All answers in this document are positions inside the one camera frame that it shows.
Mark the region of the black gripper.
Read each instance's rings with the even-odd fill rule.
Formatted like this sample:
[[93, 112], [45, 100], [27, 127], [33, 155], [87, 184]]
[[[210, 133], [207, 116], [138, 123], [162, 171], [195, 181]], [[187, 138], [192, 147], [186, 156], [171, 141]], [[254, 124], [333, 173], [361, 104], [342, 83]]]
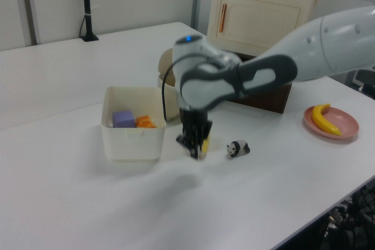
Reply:
[[182, 133], [176, 137], [178, 144], [183, 146], [190, 157], [204, 160], [209, 148], [210, 130], [212, 121], [208, 119], [207, 112], [180, 110]]

